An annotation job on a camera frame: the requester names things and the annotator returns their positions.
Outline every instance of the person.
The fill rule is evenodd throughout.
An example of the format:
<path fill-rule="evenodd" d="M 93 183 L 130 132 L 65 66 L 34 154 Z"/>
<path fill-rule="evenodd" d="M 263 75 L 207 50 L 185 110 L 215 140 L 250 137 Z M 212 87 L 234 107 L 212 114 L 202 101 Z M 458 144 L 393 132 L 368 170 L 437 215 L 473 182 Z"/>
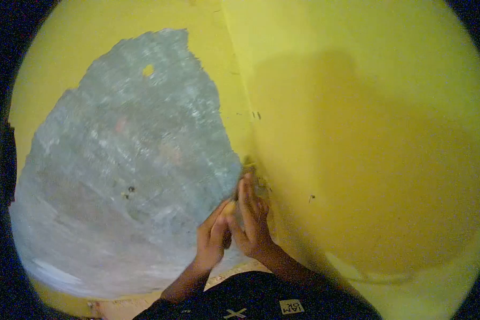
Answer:
<path fill-rule="evenodd" d="M 238 206 L 245 228 L 222 202 L 197 230 L 197 254 L 160 298 L 134 320 L 152 319 L 382 319 L 332 267 L 327 275 L 291 258 L 270 237 L 269 206 L 254 192 L 253 174 L 240 179 Z M 231 232 L 238 248 L 272 273 L 236 274 L 203 291 L 224 256 Z"/>

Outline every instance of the white x print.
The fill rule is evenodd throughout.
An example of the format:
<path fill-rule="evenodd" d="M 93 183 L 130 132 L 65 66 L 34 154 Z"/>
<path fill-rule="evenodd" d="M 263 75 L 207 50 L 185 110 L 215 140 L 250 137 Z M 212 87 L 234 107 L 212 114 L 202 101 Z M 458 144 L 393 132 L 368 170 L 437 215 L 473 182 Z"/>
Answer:
<path fill-rule="evenodd" d="M 242 309 L 242 310 L 240 310 L 240 311 L 238 311 L 238 312 L 234 312 L 233 310 L 228 309 L 228 310 L 226 310 L 226 311 L 228 311 L 228 312 L 230 313 L 230 315 L 225 315 L 223 318 L 224 318 L 224 319 L 227 319 L 227 318 L 230 318 L 230 317 L 237 316 L 237 317 L 239 317 L 240 319 L 243 319 L 243 318 L 245 318 L 245 316 L 242 314 L 242 312 L 244 312 L 245 310 L 247 310 L 247 309 L 244 308 L 244 309 Z"/>

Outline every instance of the paint chip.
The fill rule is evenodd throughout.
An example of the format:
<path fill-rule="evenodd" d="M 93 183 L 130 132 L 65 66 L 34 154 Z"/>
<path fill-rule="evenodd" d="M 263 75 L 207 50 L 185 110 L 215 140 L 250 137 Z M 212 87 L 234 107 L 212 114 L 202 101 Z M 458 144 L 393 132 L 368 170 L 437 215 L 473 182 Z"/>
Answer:
<path fill-rule="evenodd" d="M 154 67 L 153 65 L 147 65 L 144 70 L 142 70 L 142 75 L 144 77 L 149 77 L 150 75 L 152 75 L 154 73 Z"/>

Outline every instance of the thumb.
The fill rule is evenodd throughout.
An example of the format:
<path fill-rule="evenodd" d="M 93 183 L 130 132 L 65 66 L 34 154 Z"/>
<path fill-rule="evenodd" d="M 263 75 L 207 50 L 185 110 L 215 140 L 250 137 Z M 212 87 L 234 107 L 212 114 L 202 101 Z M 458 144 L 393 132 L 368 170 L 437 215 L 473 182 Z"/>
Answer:
<path fill-rule="evenodd" d="M 239 247 L 244 247 L 248 239 L 245 232 L 243 232 L 238 225 L 237 218 L 233 214 L 228 214 L 226 215 L 226 221 L 228 222 L 229 230 L 231 231 L 237 245 Z"/>
<path fill-rule="evenodd" d="M 228 229 L 228 224 L 224 218 L 224 215 L 221 214 L 218 216 L 217 220 L 213 224 L 210 232 L 210 245 L 220 247 L 223 245 L 224 234 Z"/>

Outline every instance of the gray plaster patch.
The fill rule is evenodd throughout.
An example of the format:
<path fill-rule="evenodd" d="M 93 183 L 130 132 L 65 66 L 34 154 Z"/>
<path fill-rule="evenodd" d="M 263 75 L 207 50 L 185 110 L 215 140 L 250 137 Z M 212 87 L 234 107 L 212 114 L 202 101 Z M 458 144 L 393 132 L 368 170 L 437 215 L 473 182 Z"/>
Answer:
<path fill-rule="evenodd" d="M 40 125 L 10 210 L 35 278 L 118 298 L 166 287 L 193 259 L 195 229 L 241 163 L 187 40 L 164 29 L 120 41 Z M 217 272 L 244 259 L 232 248 Z"/>

